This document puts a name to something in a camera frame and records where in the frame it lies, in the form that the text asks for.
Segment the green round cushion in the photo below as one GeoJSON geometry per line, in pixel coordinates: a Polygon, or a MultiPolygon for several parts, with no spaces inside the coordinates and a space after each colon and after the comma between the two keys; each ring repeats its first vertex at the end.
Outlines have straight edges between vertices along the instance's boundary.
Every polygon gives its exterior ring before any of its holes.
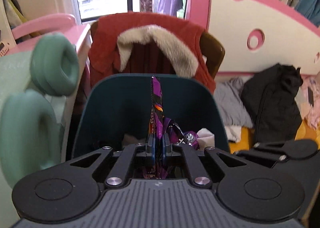
{"type": "Polygon", "coordinates": [[[79,60],[74,45],[61,33],[41,37],[30,62],[33,83],[51,96],[70,96],[79,80],[79,60]]]}
{"type": "Polygon", "coordinates": [[[13,188],[23,177],[61,161],[51,104],[34,90],[10,95],[1,112],[1,169],[13,188]]]}

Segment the small white tissue scrap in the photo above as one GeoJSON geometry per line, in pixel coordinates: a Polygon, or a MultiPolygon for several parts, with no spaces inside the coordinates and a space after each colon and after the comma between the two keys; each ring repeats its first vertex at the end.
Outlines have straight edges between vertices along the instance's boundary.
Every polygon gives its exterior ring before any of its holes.
{"type": "Polygon", "coordinates": [[[204,150],[206,147],[215,147],[215,135],[206,128],[202,128],[197,132],[197,142],[199,150],[204,150]]]}

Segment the purple snack wrapper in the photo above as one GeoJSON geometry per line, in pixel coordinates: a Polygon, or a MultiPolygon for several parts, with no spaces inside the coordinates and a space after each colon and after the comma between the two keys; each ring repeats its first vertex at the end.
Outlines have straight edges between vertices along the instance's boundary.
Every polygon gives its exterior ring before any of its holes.
{"type": "Polygon", "coordinates": [[[163,110],[163,94],[160,78],[151,77],[151,115],[149,120],[149,134],[154,134],[156,138],[155,163],[152,163],[151,170],[144,170],[143,176],[146,179],[165,179],[170,167],[166,166],[166,162],[162,161],[162,135],[167,133],[170,138],[171,146],[173,144],[187,144],[195,150],[199,150],[197,142],[197,133],[193,131],[183,132],[178,124],[164,115],[163,110]]]}

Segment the pink white bed headboard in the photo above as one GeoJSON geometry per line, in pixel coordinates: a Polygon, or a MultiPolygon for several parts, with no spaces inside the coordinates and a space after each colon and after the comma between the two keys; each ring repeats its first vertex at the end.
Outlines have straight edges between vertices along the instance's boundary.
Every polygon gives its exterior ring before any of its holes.
{"type": "Polygon", "coordinates": [[[319,29],[279,0],[188,0],[187,19],[224,47],[222,74],[255,73],[274,64],[319,72],[319,29]]]}

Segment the pink desk rail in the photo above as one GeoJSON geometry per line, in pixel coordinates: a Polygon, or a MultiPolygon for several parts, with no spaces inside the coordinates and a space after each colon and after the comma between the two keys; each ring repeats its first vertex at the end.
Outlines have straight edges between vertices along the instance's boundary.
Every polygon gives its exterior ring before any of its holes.
{"type": "Polygon", "coordinates": [[[51,32],[52,29],[63,29],[76,25],[76,18],[73,15],[56,13],[30,20],[15,27],[11,31],[16,40],[31,33],[43,30],[49,30],[51,32]]]}

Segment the mint green desk board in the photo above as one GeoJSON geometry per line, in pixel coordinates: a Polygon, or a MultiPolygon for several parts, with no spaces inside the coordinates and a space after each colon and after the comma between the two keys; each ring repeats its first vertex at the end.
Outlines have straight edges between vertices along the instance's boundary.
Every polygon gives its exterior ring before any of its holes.
{"type": "MultiPolygon", "coordinates": [[[[31,55],[31,52],[21,52],[1,58],[1,112],[6,99],[14,93],[34,90],[43,95],[31,80],[31,55]]],[[[12,203],[11,192],[12,188],[1,169],[1,227],[9,227],[19,219],[12,203]]]]}

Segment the upper green round cushion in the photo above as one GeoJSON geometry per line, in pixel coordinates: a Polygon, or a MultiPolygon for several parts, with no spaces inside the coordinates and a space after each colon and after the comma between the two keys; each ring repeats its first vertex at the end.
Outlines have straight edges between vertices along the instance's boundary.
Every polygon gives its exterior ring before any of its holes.
{"type": "Polygon", "coordinates": [[[70,96],[79,80],[79,60],[74,45],[61,33],[41,37],[30,62],[33,83],[51,96],[70,96]]]}

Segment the red fleece-lined jacket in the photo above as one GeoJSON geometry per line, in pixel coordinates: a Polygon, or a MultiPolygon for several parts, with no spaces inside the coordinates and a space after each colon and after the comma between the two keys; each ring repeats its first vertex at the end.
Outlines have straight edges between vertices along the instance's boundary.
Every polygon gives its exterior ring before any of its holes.
{"type": "Polygon", "coordinates": [[[195,79],[210,92],[216,84],[204,63],[204,28],[155,13],[101,17],[89,50],[91,86],[118,73],[169,74],[195,79]]]}

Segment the lower green round cushion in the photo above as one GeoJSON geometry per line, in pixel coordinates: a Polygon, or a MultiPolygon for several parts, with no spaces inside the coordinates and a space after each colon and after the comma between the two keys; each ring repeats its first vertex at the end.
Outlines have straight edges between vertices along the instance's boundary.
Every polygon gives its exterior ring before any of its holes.
{"type": "Polygon", "coordinates": [[[34,90],[10,95],[1,112],[1,169],[13,188],[23,177],[61,161],[51,104],[34,90]]]}

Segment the dark teal trash bin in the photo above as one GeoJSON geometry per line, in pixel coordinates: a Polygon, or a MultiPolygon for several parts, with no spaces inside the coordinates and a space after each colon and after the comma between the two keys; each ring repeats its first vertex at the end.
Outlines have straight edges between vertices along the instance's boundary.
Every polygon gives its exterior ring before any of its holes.
{"type": "MultiPolygon", "coordinates": [[[[206,128],[215,136],[215,146],[229,152],[217,105],[209,90],[193,79],[158,75],[165,117],[183,132],[206,128]]],[[[94,86],[82,113],[72,158],[110,146],[121,150],[124,135],[139,140],[148,136],[151,116],[151,75],[118,74],[94,86]]]]}

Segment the grey clothing on bed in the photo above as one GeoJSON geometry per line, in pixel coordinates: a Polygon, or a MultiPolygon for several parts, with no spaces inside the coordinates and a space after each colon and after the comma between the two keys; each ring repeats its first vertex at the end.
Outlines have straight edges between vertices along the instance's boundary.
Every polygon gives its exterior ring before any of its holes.
{"type": "Polygon", "coordinates": [[[216,84],[213,97],[225,126],[254,127],[240,97],[243,87],[244,81],[240,77],[216,84]]]}

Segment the dark patterned box on sill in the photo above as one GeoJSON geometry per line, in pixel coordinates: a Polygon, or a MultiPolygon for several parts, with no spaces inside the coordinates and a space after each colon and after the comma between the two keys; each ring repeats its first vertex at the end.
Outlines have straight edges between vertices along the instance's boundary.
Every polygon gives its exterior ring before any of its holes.
{"type": "Polygon", "coordinates": [[[139,11],[146,13],[156,13],[159,0],[139,0],[139,11]]]}

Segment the black jacket on bed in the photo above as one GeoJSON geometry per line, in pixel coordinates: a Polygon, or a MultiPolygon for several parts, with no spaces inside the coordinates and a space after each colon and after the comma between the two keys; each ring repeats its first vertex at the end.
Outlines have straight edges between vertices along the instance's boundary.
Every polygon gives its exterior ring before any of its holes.
{"type": "Polygon", "coordinates": [[[295,97],[300,68],[275,64],[245,82],[241,100],[254,123],[255,143],[293,140],[302,123],[295,97]]]}

